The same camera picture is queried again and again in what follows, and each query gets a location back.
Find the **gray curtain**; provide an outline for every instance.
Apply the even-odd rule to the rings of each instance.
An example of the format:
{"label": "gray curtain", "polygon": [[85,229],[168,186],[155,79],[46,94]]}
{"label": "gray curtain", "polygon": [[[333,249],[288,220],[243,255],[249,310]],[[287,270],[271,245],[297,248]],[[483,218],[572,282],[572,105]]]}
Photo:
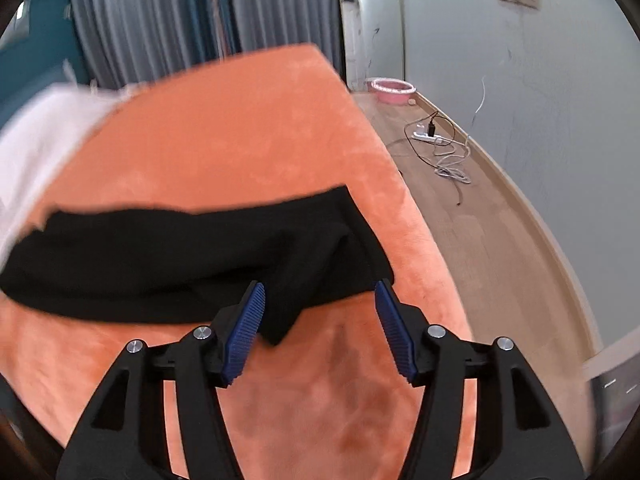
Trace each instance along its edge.
{"label": "gray curtain", "polygon": [[238,51],[229,0],[72,0],[98,85],[153,81]]}
{"label": "gray curtain", "polygon": [[344,74],[340,0],[232,0],[242,51],[315,43]]}

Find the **orange bedspread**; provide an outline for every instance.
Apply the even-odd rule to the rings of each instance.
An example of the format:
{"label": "orange bedspread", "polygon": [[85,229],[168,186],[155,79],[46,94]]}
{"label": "orange bedspread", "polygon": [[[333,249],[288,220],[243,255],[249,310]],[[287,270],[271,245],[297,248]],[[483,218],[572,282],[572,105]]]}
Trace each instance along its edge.
{"label": "orange bedspread", "polygon": [[[55,206],[214,210],[338,184],[380,239],[401,301],[470,338],[446,264],[391,157],[311,46],[210,64],[142,92],[82,147],[30,223],[42,224]],[[164,344],[189,328],[64,319],[4,298],[0,372],[66,444],[127,341]],[[187,476],[175,393],[167,392],[172,464]],[[367,293],[304,311],[276,348],[258,338],[220,401],[247,480],[396,480],[421,395],[398,375]],[[468,468],[474,416],[468,402],[456,474]]]}

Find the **folded black clothing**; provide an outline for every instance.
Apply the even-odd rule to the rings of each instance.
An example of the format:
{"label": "folded black clothing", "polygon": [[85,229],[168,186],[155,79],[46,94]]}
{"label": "folded black clothing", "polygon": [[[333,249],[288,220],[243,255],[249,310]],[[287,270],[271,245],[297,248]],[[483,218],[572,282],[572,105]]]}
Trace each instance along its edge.
{"label": "folded black clothing", "polygon": [[345,186],[271,205],[190,214],[55,212],[15,245],[0,288],[25,306],[86,320],[210,322],[251,280],[264,283],[260,333],[279,343],[302,308],[393,280]]}

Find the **white power strip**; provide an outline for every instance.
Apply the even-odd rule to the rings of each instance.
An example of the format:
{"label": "white power strip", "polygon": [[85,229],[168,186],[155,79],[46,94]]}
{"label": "white power strip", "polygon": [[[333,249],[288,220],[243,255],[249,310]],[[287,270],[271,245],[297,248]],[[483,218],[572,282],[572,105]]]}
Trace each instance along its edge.
{"label": "white power strip", "polygon": [[442,137],[440,135],[434,135],[433,137],[430,137],[426,133],[421,134],[418,132],[414,132],[412,137],[415,140],[421,140],[422,142],[428,142],[430,144],[435,144],[436,146],[447,146],[451,143],[451,139],[447,139],[447,137]]}

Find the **white sheet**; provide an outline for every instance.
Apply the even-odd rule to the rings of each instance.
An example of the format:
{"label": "white sheet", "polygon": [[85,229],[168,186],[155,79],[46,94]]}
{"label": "white sheet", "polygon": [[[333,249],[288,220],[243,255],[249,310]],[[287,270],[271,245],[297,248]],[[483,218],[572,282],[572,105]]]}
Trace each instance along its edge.
{"label": "white sheet", "polygon": [[132,93],[54,84],[0,130],[0,271],[46,187],[94,128]]}

